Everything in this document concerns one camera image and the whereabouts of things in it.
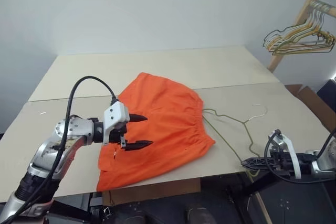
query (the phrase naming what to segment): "wooden clothes rack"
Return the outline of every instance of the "wooden clothes rack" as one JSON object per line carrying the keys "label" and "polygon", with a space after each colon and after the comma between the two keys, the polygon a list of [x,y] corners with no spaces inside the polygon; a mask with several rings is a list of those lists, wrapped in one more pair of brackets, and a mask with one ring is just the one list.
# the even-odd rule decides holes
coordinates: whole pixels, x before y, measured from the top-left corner
{"label": "wooden clothes rack", "polygon": [[[303,8],[301,9],[297,19],[295,20],[294,25],[300,25],[306,22],[308,15],[309,15],[309,8],[311,6],[312,1],[319,1],[319,0],[306,0],[306,2],[303,5]],[[331,7],[328,12],[326,12],[327,15],[332,16],[336,18],[336,7]],[[283,59],[285,55],[273,55],[270,64],[268,65],[267,69],[271,71],[272,73],[277,68],[281,60]]]}

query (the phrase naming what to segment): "table surface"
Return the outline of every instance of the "table surface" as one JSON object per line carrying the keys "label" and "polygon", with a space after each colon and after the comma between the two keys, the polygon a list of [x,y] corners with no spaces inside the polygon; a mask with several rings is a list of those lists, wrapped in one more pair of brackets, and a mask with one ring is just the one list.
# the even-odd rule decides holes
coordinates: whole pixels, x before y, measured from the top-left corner
{"label": "table surface", "polygon": [[[253,150],[261,156],[267,135],[274,129],[281,129],[293,141],[297,152],[320,148],[328,136],[328,131],[315,115],[279,82],[199,89],[196,92],[204,101],[205,108],[216,109],[220,114],[225,113],[241,121],[263,114],[265,106],[268,109],[265,116],[247,123],[255,141]],[[97,116],[102,119],[102,112],[109,102],[110,97],[76,98],[72,112],[84,118]],[[2,176],[6,177],[2,180],[0,202],[6,201],[9,193],[16,189],[34,152],[50,136],[54,125],[64,116],[66,105],[67,99],[28,102],[6,131],[0,141],[0,170]],[[218,119],[209,113],[204,115],[230,142],[242,159],[254,156],[248,150],[249,138],[241,124],[227,118]],[[206,122],[204,125],[207,133],[216,141],[205,156],[136,185],[242,171],[243,168],[234,153]],[[97,160],[100,146],[92,144],[77,151],[75,160],[62,180],[56,196],[95,191],[99,176]]]}
{"label": "table surface", "polygon": [[[58,56],[29,101],[68,98],[75,82],[92,75],[121,91],[140,72],[164,76],[191,89],[279,82],[245,47]],[[75,97],[109,95],[94,80],[86,80]]]}

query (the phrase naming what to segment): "black cable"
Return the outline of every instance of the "black cable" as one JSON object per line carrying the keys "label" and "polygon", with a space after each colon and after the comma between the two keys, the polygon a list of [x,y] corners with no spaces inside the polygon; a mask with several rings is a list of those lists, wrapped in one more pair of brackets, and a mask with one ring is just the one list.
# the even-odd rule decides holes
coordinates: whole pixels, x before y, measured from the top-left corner
{"label": "black cable", "polygon": [[293,180],[293,179],[286,179],[282,176],[280,176],[279,174],[277,174],[276,172],[274,172],[274,170],[270,167],[269,163],[268,163],[268,160],[267,160],[267,151],[268,151],[268,148],[269,148],[269,145],[270,143],[272,142],[273,138],[276,136],[276,134],[278,132],[280,132],[279,130],[276,130],[275,133],[273,133],[273,135],[271,137],[268,138],[268,142],[265,146],[265,150],[264,150],[264,159],[265,159],[265,163],[266,163],[266,166],[267,168],[269,169],[269,171],[271,173],[273,173],[275,176],[277,176],[278,178],[280,178],[281,180],[284,180],[284,181],[287,181],[289,183],[293,183],[293,184],[316,184],[316,183],[322,183],[322,182],[327,182],[327,181],[333,181],[335,180],[334,178],[329,178],[329,179],[321,179],[321,180],[314,180],[314,181],[305,181],[305,182],[301,182],[301,181],[296,181],[296,180]]}
{"label": "black cable", "polygon": [[323,154],[323,152],[326,150],[325,148],[327,148],[329,141],[331,140],[332,136],[334,136],[335,133],[336,133],[336,128],[334,128],[334,130],[330,132],[329,136],[327,137],[325,143],[322,146],[322,149],[320,150],[319,154],[317,154],[316,158],[319,158]]}
{"label": "black cable", "polygon": [[52,167],[50,169],[50,172],[48,173],[47,177],[43,180],[43,182],[39,185],[39,187],[31,194],[31,196],[26,200],[26,202],[15,212],[15,214],[11,215],[10,217],[8,217],[6,220],[4,220],[3,222],[1,222],[0,224],[8,224],[8,223],[12,223],[12,221],[19,216],[20,214],[22,214],[22,212],[24,212],[26,209],[28,209],[29,207],[31,207],[39,198],[39,196],[41,196],[40,192],[43,190],[43,188],[52,180],[52,176],[54,175],[54,172],[62,158],[63,152],[65,150],[65,145],[67,142],[67,132],[68,132],[68,128],[69,128],[69,122],[70,122],[70,111],[71,111],[71,106],[72,106],[72,100],[74,99],[74,95],[75,95],[75,91],[78,87],[78,85],[86,80],[86,79],[93,79],[96,81],[99,81],[100,83],[102,83],[111,93],[112,95],[112,101],[111,104],[117,100],[116,96],[114,95],[113,91],[111,90],[111,88],[102,80],[100,80],[97,77],[94,76],[85,76],[83,78],[80,78],[75,85],[73,86],[70,96],[69,96],[69,100],[68,100],[68,106],[67,106],[67,112],[65,115],[65,123],[64,123],[64,133],[62,136],[62,140],[60,143],[60,148],[58,149],[56,158],[54,160],[54,163],[52,164]]}

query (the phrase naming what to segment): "orange shorts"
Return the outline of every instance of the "orange shorts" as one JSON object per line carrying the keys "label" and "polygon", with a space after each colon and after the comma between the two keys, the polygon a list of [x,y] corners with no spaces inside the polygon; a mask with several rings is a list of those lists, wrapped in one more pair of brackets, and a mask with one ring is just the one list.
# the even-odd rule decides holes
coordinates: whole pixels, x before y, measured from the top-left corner
{"label": "orange shorts", "polygon": [[103,146],[98,161],[101,172],[97,191],[169,172],[203,156],[215,143],[203,127],[203,101],[195,91],[180,83],[141,73],[118,99],[130,113],[148,118],[128,123],[125,139],[129,143],[150,140],[153,144],[128,152],[117,144]]}

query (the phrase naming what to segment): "white wall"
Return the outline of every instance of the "white wall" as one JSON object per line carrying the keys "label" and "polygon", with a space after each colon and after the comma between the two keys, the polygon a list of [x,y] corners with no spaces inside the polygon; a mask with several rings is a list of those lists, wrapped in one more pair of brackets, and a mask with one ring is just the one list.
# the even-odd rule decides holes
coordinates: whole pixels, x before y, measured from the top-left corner
{"label": "white wall", "polygon": [[[291,25],[304,1],[0,0],[0,132],[58,54],[246,45],[267,65],[262,39]],[[336,20],[325,24],[336,34]],[[318,89],[336,71],[335,52],[288,57],[275,75]]]}

